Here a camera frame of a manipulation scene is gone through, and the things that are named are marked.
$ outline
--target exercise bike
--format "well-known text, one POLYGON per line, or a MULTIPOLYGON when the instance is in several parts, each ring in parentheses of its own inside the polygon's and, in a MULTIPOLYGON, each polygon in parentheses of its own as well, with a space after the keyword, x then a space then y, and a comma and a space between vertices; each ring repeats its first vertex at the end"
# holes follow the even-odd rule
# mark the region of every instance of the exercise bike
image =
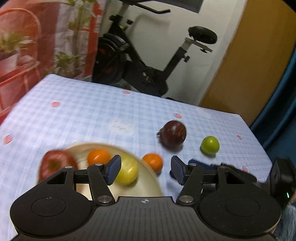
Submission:
POLYGON ((109 18, 113 22, 109 31, 99 38, 92 82, 111 85, 124 79, 139 92, 160 97, 168 91, 166 80, 177 64, 182 59, 185 62, 189 60, 190 57, 185 54, 191 44, 200 47, 204 53, 212 52, 210 48, 199 42, 216 43, 216 33, 204 27, 194 26, 188 29, 189 36, 193 39, 185 38, 184 43, 178 48, 163 71, 146 66, 125 33, 128 25, 133 22, 127 20, 126 23, 122 23, 124 13, 131 5, 155 14, 169 13, 170 10, 157 11, 140 4, 140 2, 150 0, 120 1, 123 3, 120 11, 116 16, 112 15, 109 18))

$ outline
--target black bicycle saddle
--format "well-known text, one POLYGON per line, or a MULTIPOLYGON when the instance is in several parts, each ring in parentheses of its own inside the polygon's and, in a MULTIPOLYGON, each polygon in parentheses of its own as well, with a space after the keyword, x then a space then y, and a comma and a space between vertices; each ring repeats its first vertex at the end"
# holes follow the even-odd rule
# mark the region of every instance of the black bicycle saddle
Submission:
POLYGON ((208 28, 200 26, 190 27, 188 33, 194 40, 205 44, 214 44, 217 42, 217 34, 208 28))

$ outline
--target tablecloth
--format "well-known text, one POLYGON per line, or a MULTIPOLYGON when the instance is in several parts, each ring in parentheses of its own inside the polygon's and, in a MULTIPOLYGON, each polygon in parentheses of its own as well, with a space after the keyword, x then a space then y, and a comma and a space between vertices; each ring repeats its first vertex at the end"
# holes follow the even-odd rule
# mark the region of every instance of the tablecloth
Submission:
POLYGON ((170 159, 195 158, 248 170, 261 182, 271 161, 239 115, 204 109, 116 87, 48 75, 30 90, 0 126, 0 240, 16 234, 9 218, 13 201, 36 184, 45 152, 80 142, 102 142, 139 158, 158 153, 164 159, 159 183, 166 196, 181 190, 169 176, 170 159), (156 133, 169 120, 185 124, 187 137, 178 153, 165 150, 156 133), (220 151, 204 156, 200 144, 215 136, 220 151))

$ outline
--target yellow-green fruit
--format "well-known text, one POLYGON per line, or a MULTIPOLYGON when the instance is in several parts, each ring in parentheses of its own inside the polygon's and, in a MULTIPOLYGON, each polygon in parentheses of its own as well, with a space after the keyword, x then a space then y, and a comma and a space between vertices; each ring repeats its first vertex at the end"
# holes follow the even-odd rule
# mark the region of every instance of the yellow-green fruit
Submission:
POLYGON ((205 155, 213 156, 219 151, 220 145, 216 137, 208 136, 202 140, 200 149, 205 155))
POLYGON ((115 181, 121 185, 131 184, 138 176, 138 162, 132 156, 121 156, 121 169, 115 181))

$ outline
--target brown door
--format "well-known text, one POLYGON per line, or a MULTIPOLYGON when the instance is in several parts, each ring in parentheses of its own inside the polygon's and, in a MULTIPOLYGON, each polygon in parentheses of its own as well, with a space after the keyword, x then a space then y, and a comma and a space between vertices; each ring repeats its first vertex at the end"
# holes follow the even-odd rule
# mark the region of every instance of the brown door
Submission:
POLYGON ((277 86, 295 40, 296 13, 283 0, 248 0, 200 106, 239 114, 250 125, 277 86))

